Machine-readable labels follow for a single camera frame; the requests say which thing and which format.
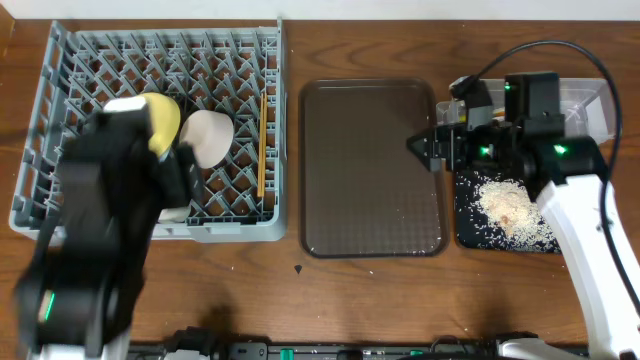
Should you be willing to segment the white cup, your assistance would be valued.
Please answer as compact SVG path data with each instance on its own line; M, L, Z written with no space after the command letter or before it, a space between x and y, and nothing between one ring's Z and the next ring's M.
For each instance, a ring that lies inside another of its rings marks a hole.
M163 209L159 214L158 222L160 224L184 222L190 213L190 206Z

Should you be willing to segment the white bowl with crumbs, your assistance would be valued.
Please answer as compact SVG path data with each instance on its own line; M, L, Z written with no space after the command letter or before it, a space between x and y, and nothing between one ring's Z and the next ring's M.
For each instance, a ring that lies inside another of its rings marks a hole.
M229 152L234 139L232 119L219 112L198 110L192 113L182 126L179 141L193 148L198 165L202 169L220 163Z

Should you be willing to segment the yellow round plate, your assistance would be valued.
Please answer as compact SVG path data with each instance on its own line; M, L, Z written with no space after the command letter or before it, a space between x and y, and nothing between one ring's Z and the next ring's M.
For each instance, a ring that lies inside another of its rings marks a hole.
M181 112L177 102L159 93L143 93L150 113L152 135L149 149L161 158L172 146L178 133Z

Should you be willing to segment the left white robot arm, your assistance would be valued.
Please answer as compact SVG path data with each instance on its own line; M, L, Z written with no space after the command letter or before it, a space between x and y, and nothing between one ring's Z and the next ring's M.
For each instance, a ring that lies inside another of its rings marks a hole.
M124 357L159 215L203 193L190 146L151 150L147 107L97 112L89 122L64 147L62 208L43 223L14 290L30 358Z

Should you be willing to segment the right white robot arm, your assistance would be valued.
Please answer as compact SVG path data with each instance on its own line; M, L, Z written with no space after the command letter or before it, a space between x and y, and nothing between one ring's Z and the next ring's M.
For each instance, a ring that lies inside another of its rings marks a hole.
M523 181L558 241L592 359L639 356L639 264L615 204L610 167L589 136L522 127L426 129L406 141L430 171L496 170Z

